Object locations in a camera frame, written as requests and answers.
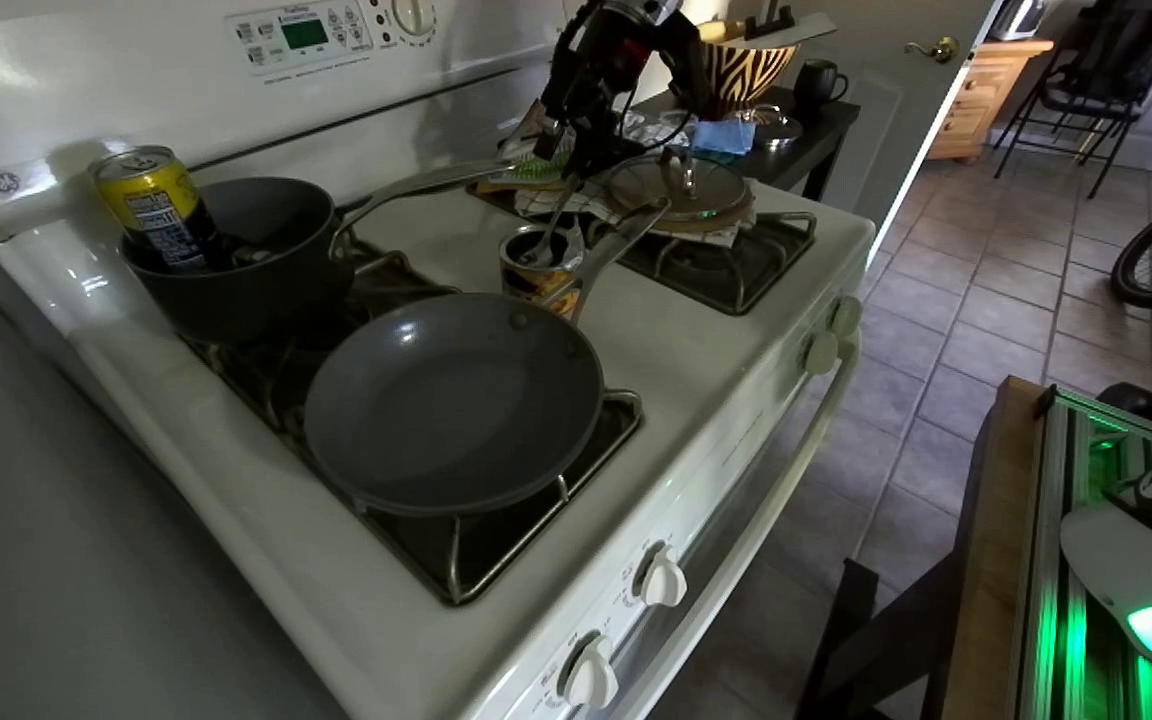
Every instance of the white stove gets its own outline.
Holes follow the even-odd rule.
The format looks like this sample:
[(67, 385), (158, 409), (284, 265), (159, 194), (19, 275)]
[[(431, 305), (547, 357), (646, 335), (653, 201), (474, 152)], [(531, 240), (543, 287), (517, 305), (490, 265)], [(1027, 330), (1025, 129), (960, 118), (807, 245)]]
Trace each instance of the white stove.
[[(467, 4), (453, 0), (437, 7), (442, 21), (467, 12)], [(237, 12), (207, 14), (224, 36), (224, 50), (217, 63), (193, 63), (202, 93), (211, 81), (237, 81), (234, 21)], [(91, 30), (91, 24), (113, 24), (113, 14), (52, 12), (42, 21), (5, 21), (0, 41), (19, 41), (30, 24), (48, 30), (42, 36), (44, 48), (19, 50), (19, 63), (75, 50), (59, 28)], [(217, 103), (217, 94), (202, 99), (202, 109), (254, 117), (260, 103), (288, 103), (297, 88), (309, 94), (324, 93), (333, 74), (339, 88), (365, 88), (368, 73), (392, 74), (411, 50), (424, 57), (411, 66), (424, 73), (419, 88), (428, 88), (442, 81), (428, 74), (428, 57), (477, 48), (442, 28), (424, 28), (419, 42), (407, 36), (392, 48), (378, 42), (368, 50), (337, 50), (321, 63), (305, 60), (299, 66), (317, 73), (291, 81), (240, 66), (247, 94), (224, 94), (240, 109)], [(189, 63), (203, 50), (203, 42), (179, 42), (169, 63)], [(490, 66), (490, 60), (465, 57), (456, 66)], [(243, 134), (247, 148), (247, 134), (288, 134), (299, 109), (282, 109), (267, 129), (221, 132), (224, 144), (211, 144), (202, 129), (189, 132), (193, 144), (179, 144), (179, 113), (189, 109), (173, 109), (173, 118), (150, 129), (159, 134), (145, 140), (211, 148), (211, 154), (234, 152), (198, 171), (202, 183), (224, 176), (299, 176), (344, 205), (442, 164), (450, 144), (431, 144), (419, 132), (437, 123), (437, 134), (456, 134), (450, 109), (461, 109), (456, 118), (477, 118), (465, 129), (490, 129), (504, 118), (500, 113), (523, 109), (519, 94), (535, 88), (535, 74), (543, 66), (519, 63), (514, 74), (477, 81), (450, 94), (407, 99), (373, 117), (355, 113), (350, 123), (260, 152), (234, 152), (234, 134)], [(35, 88), (0, 93), (5, 99), (35, 99)], [(392, 93), (385, 85), (368, 109), (392, 103)], [(756, 189), (756, 211), (814, 211), (817, 245), (747, 314), (724, 314), (647, 275), (610, 269), (585, 305), (579, 330), (589, 330), (610, 389), (636, 392), (646, 423), (485, 597), (450, 607), (178, 341), (99, 222), (75, 211), (42, 211), (48, 183), (65, 179), (65, 171), (52, 164), (42, 169), (30, 154), (52, 140), (42, 132), (11, 148), (0, 144), (11, 152), (0, 154), (0, 169), (18, 169), (18, 179), (32, 189), (0, 194), (0, 269), (67, 341), (67, 370), (163, 469), (353, 716), (542, 720), (579, 709), (646, 716), (773, 531), (849, 378), (861, 318), (852, 291), (872, 252), (869, 221)], [(456, 189), (396, 201), (373, 211), (362, 236), (385, 252), (403, 252), (437, 283), (500, 291), (496, 245), (514, 228), (514, 217)], [(841, 370), (817, 419), (790, 441), (799, 441), (795, 453), (759, 454), (786, 411), (795, 409), (804, 378), (834, 366)]]

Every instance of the pot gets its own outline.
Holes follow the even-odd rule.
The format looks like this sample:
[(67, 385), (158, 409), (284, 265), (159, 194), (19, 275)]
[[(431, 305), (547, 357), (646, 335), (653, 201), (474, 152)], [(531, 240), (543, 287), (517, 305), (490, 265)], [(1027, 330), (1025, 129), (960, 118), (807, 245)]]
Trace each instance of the pot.
[(211, 183), (202, 194), (234, 245), (227, 269), (173, 270), (125, 245), (125, 261), (179, 335), (203, 343), (282, 341), (344, 291), (350, 269), (333, 265), (339, 217), (324, 189), (258, 176)]

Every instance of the frying pan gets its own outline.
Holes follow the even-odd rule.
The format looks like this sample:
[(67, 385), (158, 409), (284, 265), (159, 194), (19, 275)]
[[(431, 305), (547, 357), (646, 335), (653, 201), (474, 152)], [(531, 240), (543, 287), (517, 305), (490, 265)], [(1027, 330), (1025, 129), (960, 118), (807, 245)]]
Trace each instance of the frying pan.
[(552, 483), (596, 427), (603, 370), (559, 314), (437, 297), (355, 326), (317, 370), (321, 473), (396, 517), (465, 517)]

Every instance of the stove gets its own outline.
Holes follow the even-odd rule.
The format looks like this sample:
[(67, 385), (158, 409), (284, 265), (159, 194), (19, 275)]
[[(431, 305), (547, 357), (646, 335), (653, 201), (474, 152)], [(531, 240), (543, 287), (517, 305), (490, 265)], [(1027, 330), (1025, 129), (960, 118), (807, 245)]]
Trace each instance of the stove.
[(814, 217), (756, 217), (731, 246), (646, 236), (620, 265), (718, 313), (745, 314), (814, 246), (814, 236)]
[[(415, 275), (399, 252), (380, 252), (353, 240), (350, 261), (353, 287), (350, 297), (299, 325), (288, 341), (221, 347), (189, 347), (309, 463), (317, 469), (305, 441), (305, 394), (333, 347), (353, 335), (362, 325), (424, 299), (446, 297), (450, 287)], [(618, 447), (646, 423), (642, 400), (633, 392), (603, 392), (596, 430), (585, 453), (535, 496), (477, 511), (477, 517), (392, 517), (373, 511), (353, 486), (333, 483), (317, 473), (339, 500), (353, 507), (378, 534), (446, 599), (477, 599), (529, 544), (543, 531), (577, 490), (618, 454)]]

